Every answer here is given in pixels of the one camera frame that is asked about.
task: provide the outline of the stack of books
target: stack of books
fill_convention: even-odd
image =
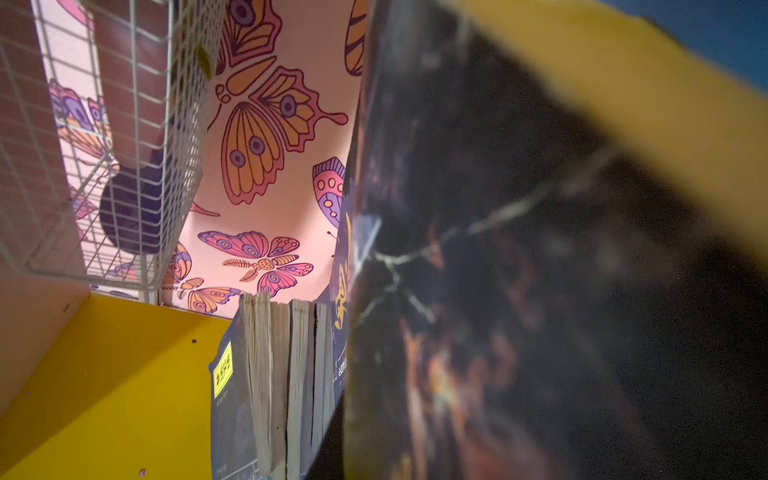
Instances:
[[[329,307],[244,293],[210,364],[214,480],[297,480],[333,409]]]

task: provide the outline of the blue surface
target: blue surface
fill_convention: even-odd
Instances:
[[[603,0],[768,92],[768,0]]]

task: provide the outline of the butterfly wallpaper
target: butterfly wallpaper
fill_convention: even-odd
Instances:
[[[42,8],[47,21],[88,36],[92,24],[77,2],[44,2]],[[366,11],[364,0],[227,0],[220,50],[210,55],[210,107],[202,112],[203,179],[164,276],[166,304],[231,318],[237,301],[230,300],[241,292],[314,300],[326,288]],[[57,48],[56,30],[49,35],[51,48]],[[48,92],[65,167],[74,179],[71,201],[81,238],[98,243],[103,239],[83,232],[89,235],[89,225],[98,225],[94,199],[108,176],[93,179],[87,195],[75,194],[78,175],[111,148],[108,105],[82,74],[90,67],[84,64],[87,43],[68,39],[67,45],[60,55],[81,68],[49,72]],[[116,174],[119,166],[108,161],[110,175]],[[116,280],[137,275],[130,255],[107,268]],[[141,298],[111,287],[94,291]]]

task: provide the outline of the metal wire mesh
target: metal wire mesh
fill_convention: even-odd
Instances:
[[[200,182],[226,2],[94,0],[80,23],[52,6],[0,5],[0,253],[155,290]]]

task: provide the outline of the yellow sticker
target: yellow sticker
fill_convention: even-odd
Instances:
[[[218,397],[232,376],[232,342],[227,344],[219,364],[214,369],[214,398]]]

